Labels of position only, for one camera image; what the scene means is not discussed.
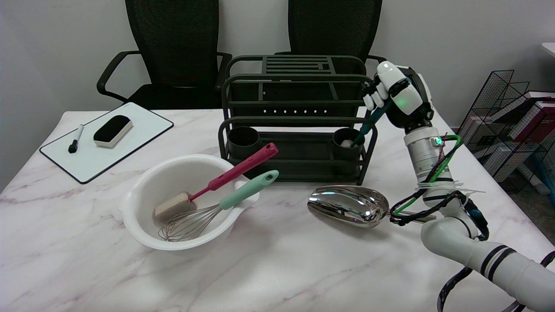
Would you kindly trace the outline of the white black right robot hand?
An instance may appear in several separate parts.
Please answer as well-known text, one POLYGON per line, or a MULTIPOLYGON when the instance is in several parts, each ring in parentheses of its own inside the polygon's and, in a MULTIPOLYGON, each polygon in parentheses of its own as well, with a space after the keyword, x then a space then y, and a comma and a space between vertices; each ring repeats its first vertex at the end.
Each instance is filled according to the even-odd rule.
POLYGON ((431 103, 423 99, 413 80, 400 67, 387 60, 378 64, 373 79, 365 84, 362 100, 372 112, 373 122, 387 115, 390 123, 405 133, 432 126, 431 103))

